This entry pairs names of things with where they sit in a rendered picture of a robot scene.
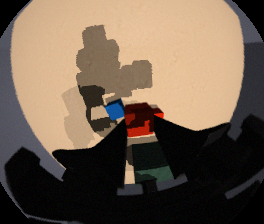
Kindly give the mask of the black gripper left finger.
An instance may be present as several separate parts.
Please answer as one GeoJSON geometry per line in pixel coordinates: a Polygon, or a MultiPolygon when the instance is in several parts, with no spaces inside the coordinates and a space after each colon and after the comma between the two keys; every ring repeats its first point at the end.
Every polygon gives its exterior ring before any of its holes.
{"type": "Polygon", "coordinates": [[[56,149],[52,152],[57,163],[77,171],[101,173],[105,179],[124,189],[125,164],[127,164],[128,140],[124,119],[92,148],[56,149]]]}

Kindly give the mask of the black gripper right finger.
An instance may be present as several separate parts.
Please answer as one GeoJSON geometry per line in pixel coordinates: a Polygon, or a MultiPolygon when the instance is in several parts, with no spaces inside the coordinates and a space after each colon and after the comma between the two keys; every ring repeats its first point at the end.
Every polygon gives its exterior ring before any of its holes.
{"type": "Polygon", "coordinates": [[[153,133],[163,149],[164,156],[175,180],[185,176],[185,171],[195,163],[197,157],[203,153],[203,149],[212,144],[213,141],[228,135],[232,123],[216,125],[216,127],[195,129],[180,127],[176,123],[155,115],[153,121],[153,133]]]}

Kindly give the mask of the blue cube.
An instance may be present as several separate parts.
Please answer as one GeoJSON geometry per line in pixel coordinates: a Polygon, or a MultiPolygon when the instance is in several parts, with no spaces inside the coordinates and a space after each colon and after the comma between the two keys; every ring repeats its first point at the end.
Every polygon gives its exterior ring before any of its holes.
{"type": "Polygon", "coordinates": [[[108,116],[111,117],[111,120],[115,119],[121,119],[121,117],[124,117],[124,105],[121,103],[121,100],[115,100],[111,101],[111,103],[108,103],[105,105],[105,111],[107,111],[108,116]]]}

